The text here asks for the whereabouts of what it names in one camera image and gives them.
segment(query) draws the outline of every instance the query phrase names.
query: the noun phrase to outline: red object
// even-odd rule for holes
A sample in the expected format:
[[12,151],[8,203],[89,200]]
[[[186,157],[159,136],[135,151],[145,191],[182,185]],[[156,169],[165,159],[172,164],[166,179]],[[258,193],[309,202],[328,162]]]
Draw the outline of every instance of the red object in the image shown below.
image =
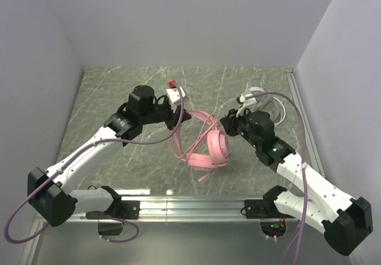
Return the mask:
[[174,86],[175,82],[176,82],[175,80],[171,80],[170,82],[168,82],[169,87],[170,88],[175,88],[175,86]]

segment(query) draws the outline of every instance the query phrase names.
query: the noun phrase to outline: ear cushion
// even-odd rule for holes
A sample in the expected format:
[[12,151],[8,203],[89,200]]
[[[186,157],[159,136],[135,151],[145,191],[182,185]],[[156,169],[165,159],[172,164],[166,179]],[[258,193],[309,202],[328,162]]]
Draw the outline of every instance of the ear cushion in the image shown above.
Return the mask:
[[212,159],[210,155],[193,153],[189,156],[188,165],[192,167],[216,169],[218,164]]
[[208,150],[211,159],[219,166],[225,166],[230,155],[229,141],[221,130],[212,130],[207,136]]

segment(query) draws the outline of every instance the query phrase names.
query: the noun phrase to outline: gray wall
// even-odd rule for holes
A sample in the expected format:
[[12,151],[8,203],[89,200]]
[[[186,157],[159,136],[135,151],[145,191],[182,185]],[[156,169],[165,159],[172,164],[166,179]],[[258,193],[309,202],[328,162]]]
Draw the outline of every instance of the gray wall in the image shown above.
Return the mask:
[[[81,65],[45,0],[0,0],[0,225],[26,197],[28,172],[58,154]],[[29,234],[21,210],[12,236]],[[0,238],[0,263],[18,264],[23,245]]]
[[331,0],[48,0],[86,66],[295,67]]
[[380,0],[333,0],[296,73],[327,177],[372,204],[366,265],[381,259],[380,24]]

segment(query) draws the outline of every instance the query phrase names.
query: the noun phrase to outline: white connector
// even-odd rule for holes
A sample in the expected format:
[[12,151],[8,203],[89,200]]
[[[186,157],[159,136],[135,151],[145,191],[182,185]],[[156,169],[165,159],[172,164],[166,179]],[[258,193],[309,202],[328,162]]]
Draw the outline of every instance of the white connector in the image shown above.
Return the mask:
[[[185,94],[185,92],[181,86],[180,86],[180,90],[181,90],[181,94],[183,96],[183,99],[185,99],[186,94]],[[166,92],[167,92],[167,96],[168,96],[168,99],[169,99],[169,102],[170,102],[172,108],[176,109],[177,106],[180,106],[180,94],[177,91],[177,89],[176,88],[168,88],[166,90]]]

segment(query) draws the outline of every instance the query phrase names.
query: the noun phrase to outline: marble table surface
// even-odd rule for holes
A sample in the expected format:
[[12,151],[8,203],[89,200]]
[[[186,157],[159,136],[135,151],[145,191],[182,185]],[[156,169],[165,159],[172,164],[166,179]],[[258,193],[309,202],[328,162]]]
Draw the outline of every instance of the marble table surface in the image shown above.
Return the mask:
[[[88,67],[71,114],[59,159],[63,159],[86,142],[128,100],[137,85],[147,84],[156,96],[165,94],[168,82],[176,80],[186,91],[187,109],[214,113],[220,118],[237,108],[236,97],[247,82],[270,91],[291,96],[283,68],[255,67]],[[301,128],[295,110],[285,103],[287,116],[276,128],[277,136],[300,150]],[[191,119],[183,124],[183,146],[197,137],[202,123]],[[165,124],[143,128],[136,139],[155,140],[168,135]],[[79,184],[108,185],[114,189],[134,190],[151,195],[263,195],[275,185],[288,186],[288,181],[262,165],[252,146],[241,137],[229,138],[231,157],[227,166],[198,182],[203,172],[179,161],[167,142],[157,145],[127,145],[117,151]]]

